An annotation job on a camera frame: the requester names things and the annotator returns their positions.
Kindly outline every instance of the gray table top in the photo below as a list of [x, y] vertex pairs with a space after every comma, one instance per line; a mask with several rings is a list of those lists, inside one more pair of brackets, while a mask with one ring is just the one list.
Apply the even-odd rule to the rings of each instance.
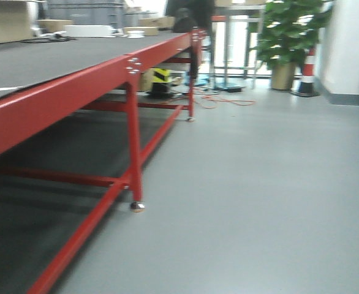
[[141, 39], [78, 38], [68, 42], [0, 44], [0, 98], [45, 81], [96, 66], [181, 34]]

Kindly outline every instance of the green leaves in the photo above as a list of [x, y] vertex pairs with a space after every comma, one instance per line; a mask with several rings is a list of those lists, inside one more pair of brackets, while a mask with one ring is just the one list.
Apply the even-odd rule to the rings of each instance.
[[276, 64], [304, 63], [306, 50], [319, 41], [332, 10], [323, 12], [323, 0], [272, 0], [266, 4], [263, 32], [254, 50], [269, 69]]

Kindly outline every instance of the red metal table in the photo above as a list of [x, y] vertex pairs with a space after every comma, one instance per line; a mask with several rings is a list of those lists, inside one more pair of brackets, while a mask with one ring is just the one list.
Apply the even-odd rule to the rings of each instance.
[[[82, 108], [123, 111], [127, 114], [130, 166], [119, 178], [29, 168], [0, 168], [0, 173], [3, 174], [107, 188], [95, 208], [31, 286], [28, 293], [47, 293], [51, 289], [123, 189], [130, 189], [133, 193], [134, 202], [131, 204], [131, 209], [136, 212], [143, 210], [142, 165], [144, 161], [182, 110], [189, 112], [189, 119], [193, 117], [193, 81], [197, 74], [197, 58], [200, 54], [202, 39], [203, 32], [198, 30], [173, 34], [167, 40], [156, 42], [148, 47], [0, 97], [0, 154]], [[171, 58], [184, 50], [190, 50], [191, 58]], [[140, 73], [164, 61], [191, 64], [187, 105], [138, 103], [137, 86]], [[125, 102], [97, 100], [123, 84], [126, 87]], [[143, 149], [140, 147], [138, 107], [174, 110]]]

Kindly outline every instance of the traffic cone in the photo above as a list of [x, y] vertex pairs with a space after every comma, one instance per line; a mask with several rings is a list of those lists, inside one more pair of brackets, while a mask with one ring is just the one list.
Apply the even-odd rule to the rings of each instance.
[[320, 93], [313, 90], [314, 76], [313, 76], [313, 67], [314, 67], [314, 48], [309, 50], [308, 56], [306, 57], [305, 65], [303, 67], [303, 73], [301, 77], [300, 88], [292, 94], [301, 96], [301, 97], [314, 97], [319, 96]]

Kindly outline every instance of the wall baseboard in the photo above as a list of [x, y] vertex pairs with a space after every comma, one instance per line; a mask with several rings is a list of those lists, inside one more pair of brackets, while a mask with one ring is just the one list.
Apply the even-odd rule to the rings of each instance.
[[319, 91], [325, 95], [329, 103], [335, 105], [355, 105], [359, 106], [359, 95], [353, 94], [333, 94], [327, 90], [318, 78], [315, 78], [314, 84]]

